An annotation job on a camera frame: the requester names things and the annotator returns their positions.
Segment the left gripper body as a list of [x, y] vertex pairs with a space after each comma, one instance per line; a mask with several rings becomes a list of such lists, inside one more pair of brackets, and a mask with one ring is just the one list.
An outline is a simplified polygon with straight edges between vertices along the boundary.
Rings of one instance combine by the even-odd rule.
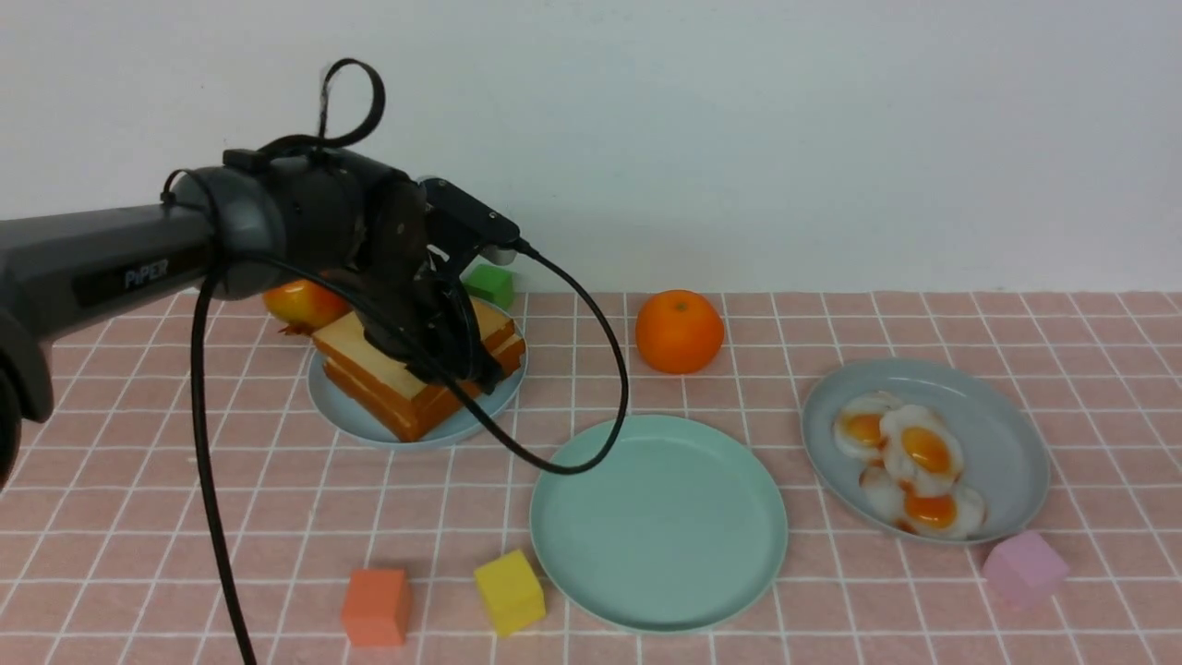
[[465, 365], [467, 341], [449, 289], [431, 269], [426, 195], [415, 182], [384, 182], [356, 265], [355, 286], [374, 308], [440, 365]]

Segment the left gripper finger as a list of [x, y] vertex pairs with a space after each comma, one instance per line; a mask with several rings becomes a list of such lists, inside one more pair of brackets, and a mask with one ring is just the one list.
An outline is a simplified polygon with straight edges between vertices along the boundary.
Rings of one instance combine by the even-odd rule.
[[483, 345], [476, 309], [457, 278], [448, 279], [448, 325], [454, 340], [452, 346], [457, 356], [454, 374], [457, 379], [474, 384], [481, 395], [493, 393], [505, 379], [505, 373]]
[[462, 320], [452, 314], [398, 317], [402, 335], [392, 335], [392, 358], [421, 382], [442, 384], [443, 376], [462, 379]]

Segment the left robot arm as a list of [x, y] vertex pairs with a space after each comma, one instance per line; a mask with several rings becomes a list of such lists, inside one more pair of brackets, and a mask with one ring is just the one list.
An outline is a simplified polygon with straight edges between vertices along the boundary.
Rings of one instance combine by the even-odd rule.
[[366, 341], [418, 379], [446, 369], [491, 392], [476, 309], [459, 278], [480, 254], [515, 250], [509, 219], [443, 178], [414, 180], [346, 149], [228, 149], [165, 182], [151, 206], [4, 222], [4, 477], [24, 420], [54, 412], [50, 348], [77, 330], [202, 282], [254, 252], [322, 274], [366, 304]]

